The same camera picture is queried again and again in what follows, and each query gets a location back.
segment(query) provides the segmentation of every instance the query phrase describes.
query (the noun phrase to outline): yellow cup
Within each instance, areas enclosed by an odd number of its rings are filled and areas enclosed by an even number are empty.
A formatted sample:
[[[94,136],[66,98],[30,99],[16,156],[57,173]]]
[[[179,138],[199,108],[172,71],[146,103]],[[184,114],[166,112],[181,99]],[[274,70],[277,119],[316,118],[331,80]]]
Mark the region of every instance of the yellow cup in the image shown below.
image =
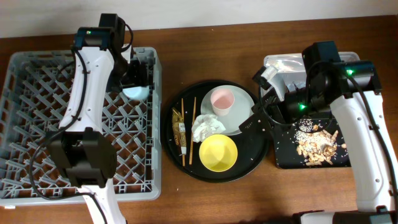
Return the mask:
[[[222,134],[206,138],[199,148],[201,163],[209,170],[223,172],[230,169],[238,158],[235,142]]]

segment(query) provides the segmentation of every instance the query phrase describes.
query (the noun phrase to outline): dish rack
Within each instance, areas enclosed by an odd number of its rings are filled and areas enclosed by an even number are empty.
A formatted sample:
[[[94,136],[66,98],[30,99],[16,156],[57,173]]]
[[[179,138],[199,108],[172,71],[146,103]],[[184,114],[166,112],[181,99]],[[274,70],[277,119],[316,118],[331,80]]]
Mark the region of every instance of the dish rack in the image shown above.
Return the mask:
[[[130,100],[107,93],[102,126],[117,150],[113,177],[118,201],[153,200],[160,195],[160,104],[162,67],[155,49],[134,48],[132,60],[147,65],[153,79],[146,100]],[[47,131],[56,131],[72,90],[73,66],[56,77],[62,65],[73,61],[69,50],[18,52],[9,62],[0,99],[0,205],[84,203],[83,197],[48,201],[37,197],[27,174],[29,159]],[[36,184],[51,197],[77,192],[44,151],[34,163]]]

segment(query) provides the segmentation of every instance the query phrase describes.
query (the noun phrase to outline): white napkin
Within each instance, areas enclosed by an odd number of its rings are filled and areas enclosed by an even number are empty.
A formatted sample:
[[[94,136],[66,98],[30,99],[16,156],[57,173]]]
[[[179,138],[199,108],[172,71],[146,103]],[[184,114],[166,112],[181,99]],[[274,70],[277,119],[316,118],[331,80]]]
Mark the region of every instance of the white napkin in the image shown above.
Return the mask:
[[[199,115],[192,126],[193,141],[203,142],[207,137],[225,131],[223,123],[213,114]]]

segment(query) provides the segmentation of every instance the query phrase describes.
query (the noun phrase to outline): wood surface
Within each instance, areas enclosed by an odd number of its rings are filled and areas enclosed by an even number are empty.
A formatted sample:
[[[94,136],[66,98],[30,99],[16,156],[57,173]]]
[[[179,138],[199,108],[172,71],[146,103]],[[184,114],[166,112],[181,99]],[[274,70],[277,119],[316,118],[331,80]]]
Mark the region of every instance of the wood surface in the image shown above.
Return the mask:
[[[299,53],[316,41],[334,40],[339,51],[356,52],[375,64],[387,128],[398,149],[396,16],[142,30],[134,38],[135,46],[151,46],[159,54],[163,106],[184,88],[209,79],[236,82],[256,93],[251,78],[266,55]],[[72,35],[0,39],[1,82],[14,52],[69,49],[72,40]],[[242,179],[209,184],[178,170],[163,152],[160,197],[119,206],[129,224],[237,223],[307,210],[355,210],[355,198],[351,168],[282,170],[271,150]],[[91,223],[85,204],[1,208],[0,217],[2,223]]]

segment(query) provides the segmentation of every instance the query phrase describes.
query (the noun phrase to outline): gray plate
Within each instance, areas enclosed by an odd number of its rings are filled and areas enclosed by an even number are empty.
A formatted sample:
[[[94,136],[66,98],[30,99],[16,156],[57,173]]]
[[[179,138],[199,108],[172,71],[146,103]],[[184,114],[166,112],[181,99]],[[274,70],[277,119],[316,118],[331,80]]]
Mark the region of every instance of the gray plate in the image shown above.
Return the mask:
[[[214,114],[210,103],[210,96],[219,88],[230,89],[235,96],[234,105],[232,105],[229,113],[225,116],[218,117],[218,120],[223,123],[226,129],[222,134],[227,136],[240,134],[242,132],[239,130],[239,125],[241,125],[243,121],[247,120],[253,114],[251,108],[254,106],[253,99],[250,97],[249,93],[246,93],[246,91],[243,89],[232,85],[223,85],[210,90],[201,102],[200,113]]]

